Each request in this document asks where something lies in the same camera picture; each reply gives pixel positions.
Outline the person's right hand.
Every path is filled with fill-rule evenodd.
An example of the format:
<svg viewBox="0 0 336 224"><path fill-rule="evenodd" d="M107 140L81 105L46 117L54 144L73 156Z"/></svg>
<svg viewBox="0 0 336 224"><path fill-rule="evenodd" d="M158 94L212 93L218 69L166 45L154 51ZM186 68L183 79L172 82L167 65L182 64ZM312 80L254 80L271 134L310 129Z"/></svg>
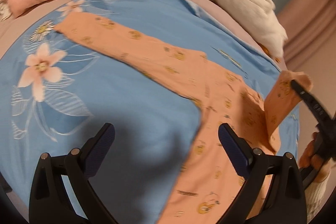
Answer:
<svg viewBox="0 0 336 224"><path fill-rule="evenodd" d="M317 176L314 179L314 182L320 183L325 181L331 171L331 160L324 161L318 155L314 153L314 140L312 140L307 147L305 148L303 154L299 159L299 167L300 168L307 168L312 166L315 170L318 171Z"/></svg>

